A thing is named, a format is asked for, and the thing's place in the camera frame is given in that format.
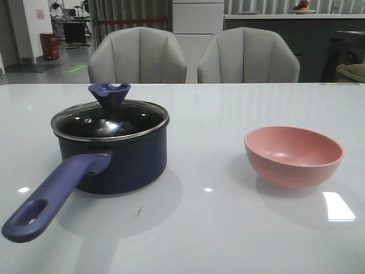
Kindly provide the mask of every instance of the green floor marking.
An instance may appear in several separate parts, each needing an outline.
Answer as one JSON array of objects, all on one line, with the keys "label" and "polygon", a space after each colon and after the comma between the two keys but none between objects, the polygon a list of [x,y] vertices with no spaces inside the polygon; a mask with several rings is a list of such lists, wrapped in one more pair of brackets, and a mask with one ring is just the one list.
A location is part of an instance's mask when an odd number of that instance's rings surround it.
[{"label": "green floor marking", "polygon": [[62,71],[62,73],[74,73],[80,72],[87,68],[87,65],[76,65],[74,67],[70,67],[67,70]]}]

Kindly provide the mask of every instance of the glass lid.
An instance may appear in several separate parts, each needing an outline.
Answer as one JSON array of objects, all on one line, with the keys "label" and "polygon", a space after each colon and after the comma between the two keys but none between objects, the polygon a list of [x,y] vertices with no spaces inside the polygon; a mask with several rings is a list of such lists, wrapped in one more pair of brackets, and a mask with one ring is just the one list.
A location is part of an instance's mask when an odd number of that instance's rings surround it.
[{"label": "glass lid", "polygon": [[98,102],[80,104],[56,114],[51,127],[57,136],[82,142],[111,142],[151,133],[169,122],[158,104],[124,100],[112,110]]}]

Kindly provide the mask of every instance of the gray chair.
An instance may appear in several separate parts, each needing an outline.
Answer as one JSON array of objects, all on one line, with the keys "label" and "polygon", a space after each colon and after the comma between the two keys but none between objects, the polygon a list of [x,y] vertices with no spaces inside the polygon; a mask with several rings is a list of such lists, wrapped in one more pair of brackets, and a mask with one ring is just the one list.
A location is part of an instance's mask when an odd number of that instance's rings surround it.
[{"label": "gray chair", "polygon": [[134,27],[108,34],[88,73],[91,83],[185,83],[186,62],[172,33]]},{"label": "gray chair", "polygon": [[297,82],[299,61],[272,31],[239,27],[214,34],[198,64],[198,83]]}]

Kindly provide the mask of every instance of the white table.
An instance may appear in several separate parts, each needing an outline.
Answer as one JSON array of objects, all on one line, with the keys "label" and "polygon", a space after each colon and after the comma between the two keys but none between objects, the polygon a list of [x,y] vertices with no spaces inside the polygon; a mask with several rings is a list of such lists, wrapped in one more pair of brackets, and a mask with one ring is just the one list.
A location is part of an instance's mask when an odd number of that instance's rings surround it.
[{"label": "white table", "polygon": [[[94,100],[87,86],[0,86],[1,225],[60,163],[50,119]],[[133,84],[127,98],[169,111],[165,172],[130,194],[75,190],[37,239],[0,237],[0,273],[365,272],[364,84]],[[339,142],[334,176],[297,191],[259,178],[244,135],[279,124]]]}]

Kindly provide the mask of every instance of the navy blue saucepan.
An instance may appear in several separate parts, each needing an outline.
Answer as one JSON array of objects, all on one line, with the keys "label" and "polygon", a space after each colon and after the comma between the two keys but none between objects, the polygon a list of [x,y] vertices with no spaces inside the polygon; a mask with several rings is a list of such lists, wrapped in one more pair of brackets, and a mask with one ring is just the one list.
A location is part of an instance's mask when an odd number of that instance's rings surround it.
[{"label": "navy blue saucepan", "polygon": [[165,108],[124,100],[131,86],[98,83],[98,100],[67,108],[51,120],[63,161],[2,227],[10,241],[25,243],[51,223],[74,188],[120,194],[157,179],[167,164]]}]

